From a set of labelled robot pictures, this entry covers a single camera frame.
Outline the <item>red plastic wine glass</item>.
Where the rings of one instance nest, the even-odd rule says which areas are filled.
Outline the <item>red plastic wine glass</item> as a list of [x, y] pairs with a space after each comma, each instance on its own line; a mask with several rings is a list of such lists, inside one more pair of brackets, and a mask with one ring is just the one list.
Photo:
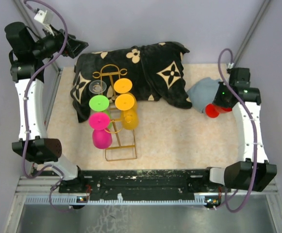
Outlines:
[[231, 112], [232, 111], [232, 108], [224, 108], [224, 107], [221, 107], [221, 106], [217, 106], [217, 105], [214, 105], [214, 104], [208, 104], [206, 107], [205, 107], [205, 114], [210, 117], [210, 118], [216, 118], [218, 117], [220, 114], [225, 114], [225, 113], [228, 113], [228, 112]]

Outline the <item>clear wine glass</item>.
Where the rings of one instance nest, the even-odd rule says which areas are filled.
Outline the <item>clear wine glass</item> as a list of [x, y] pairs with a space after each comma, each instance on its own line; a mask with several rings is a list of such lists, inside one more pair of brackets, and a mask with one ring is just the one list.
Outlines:
[[101, 80], [95, 80], [89, 84], [89, 91], [93, 94], [103, 94], [106, 88], [106, 83]]

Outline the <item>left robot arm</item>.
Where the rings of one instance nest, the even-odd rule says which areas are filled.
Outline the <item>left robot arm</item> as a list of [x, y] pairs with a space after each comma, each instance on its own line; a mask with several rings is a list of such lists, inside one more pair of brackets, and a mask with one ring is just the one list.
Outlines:
[[23, 162], [51, 167], [63, 181], [69, 182], [72, 190], [80, 193], [86, 188], [80, 168], [63, 155], [59, 139], [48, 138], [47, 135], [42, 107], [44, 69], [47, 65], [43, 60], [49, 58], [51, 64], [55, 60], [54, 53], [75, 58], [88, 47], [88, 43], [53, 26], [45, 32], [45, 37], [37, 41], [22, 22], [10, 23], [4, 31], [12, 47], [9, 53], [10, 73], [20, 111], [18, 141], [12, 143], [12, 150], [22, 157]]

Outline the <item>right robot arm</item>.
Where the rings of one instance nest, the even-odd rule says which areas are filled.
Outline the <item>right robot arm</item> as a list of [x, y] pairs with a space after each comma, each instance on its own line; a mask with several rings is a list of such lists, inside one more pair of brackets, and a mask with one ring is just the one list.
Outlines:
[[230, 189], [248, 190], [256, 162], [252, 190], [261, 192], [276, 176], [277, 167], [269, 163], [262, 141], [260, 90], [250, 86], [248, 68], [232, 68], [228, 73], [230, 87], [219, 83], [211, 107], [220, 113], [233, 113], [238, 129], [238, 161], [226, 168], [211, 167], [202, 186], [208, 192], [214, 192], [220, 184]]

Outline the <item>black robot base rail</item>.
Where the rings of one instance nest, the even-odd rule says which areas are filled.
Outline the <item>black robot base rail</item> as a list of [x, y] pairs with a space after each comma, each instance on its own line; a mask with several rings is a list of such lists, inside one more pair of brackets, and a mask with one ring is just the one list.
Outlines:
[[224, 192], [209, 181], [208, 169], [80, 170], [77, 178], [63, 181], [60, 193], [85, 193], [90, 200], [124, 201], [194, 200], [195, 194]]

